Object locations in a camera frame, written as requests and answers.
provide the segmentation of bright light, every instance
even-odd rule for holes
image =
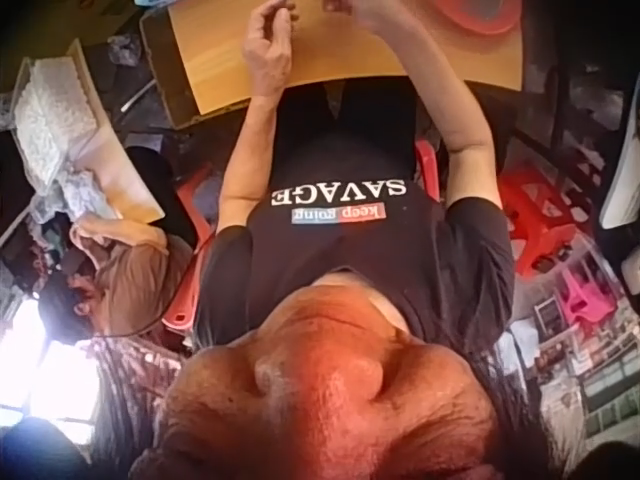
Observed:
[[[0,427],[12,427],[22,420],[22,413],[0,408]]]
[[[0,405],[22,408],[30,398],[31,415],[50,420],[73,442],[87,444],[92,425],[60,419],[92,420],[100,384],[97,363],[79,348],[52,342],[39,364],[45,336],[38,302],[25,300],[0,341]],[[22,413],[0,407],[0,426],[21,419]]]
[[[53,342],[35,377],[31,414],[47,420],[90,420],[99,388],[95,360],[74,347]]]
[[[0,342],[0,404],[22,408],[37,370],[40,350],[14,330]]]

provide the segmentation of wooden table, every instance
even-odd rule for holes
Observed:
[[[241,45],[249,12],[262,0],[181,0],[149,15],[141,29],[172,124],[181,128],[246,101]],[[298,0],[290,85],[405,75],[391,50],[352,19],[324,13],[320,0]],[[522,31],[497,37],[462,30],[425,0],[425,22],[461,78],[520,90]]]

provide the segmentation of hand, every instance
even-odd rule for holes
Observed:
[[[287,0],[269,0],[251,12],[244,42],[252,96],[280,100],[291,74],[291,13]]]
[[[326,12],[344,13],[376,35],[393,25],[414,21],[407,0],[322,0]]]
[[[104,245],[105,240],[101,235],[102,219],[94,213],[87,212],[83,214],[76,223],[73,224],[69,231],[69,237],[73,244],[81,250],[86,250],[86,239],[94,240],[100,245]]]

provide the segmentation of neck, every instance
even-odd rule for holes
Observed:
[[[409,326],[400,311],[391,301],[376,290],[369,282],[358,274],[351,272],[337,272],[323,275],[313,282],[313,285],[344,285],[361,289],[363,295],[380,311],[387,321],[394,327],[409,333]]]

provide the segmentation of red plastic stool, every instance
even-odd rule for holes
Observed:
[[[527,186],[535,188],[534,198],[525,190]],[[502,174],[498,187],[505,213],[514,226],[510,232],[511,239],[526,242],[516,261],[516,272],[523,277],[531,277],[537,273],[538,260],[554,256],[570,245],[578,227],[560,193],[535,168],[524,167]],[[559,215],[545,213],[547,204],[553,206]]]

